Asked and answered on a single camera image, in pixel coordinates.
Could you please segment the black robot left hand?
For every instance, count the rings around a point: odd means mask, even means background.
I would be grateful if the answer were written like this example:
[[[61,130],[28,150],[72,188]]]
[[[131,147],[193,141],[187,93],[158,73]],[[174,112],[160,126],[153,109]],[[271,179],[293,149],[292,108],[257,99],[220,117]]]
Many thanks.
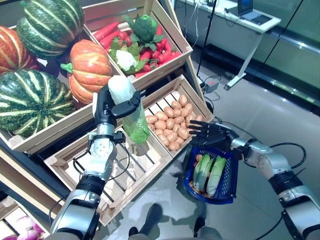
[[[107,123],[117,126],[117,119],[134,113],[141,103],[139,91],[135,91],[131,99],[115,105],[109,87],[105,85],[97,94],[96,109],[93,111],[96,125]]]

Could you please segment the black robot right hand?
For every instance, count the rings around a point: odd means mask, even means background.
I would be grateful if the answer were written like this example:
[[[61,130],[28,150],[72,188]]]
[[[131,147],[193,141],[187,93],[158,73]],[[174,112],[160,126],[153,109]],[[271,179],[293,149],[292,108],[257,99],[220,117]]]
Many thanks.
[[[232,129],[214,122],[191,120],[189,128],[192,135],[190,143],[199,148],[217,148],[227,152],[232,141],[239,137]]]

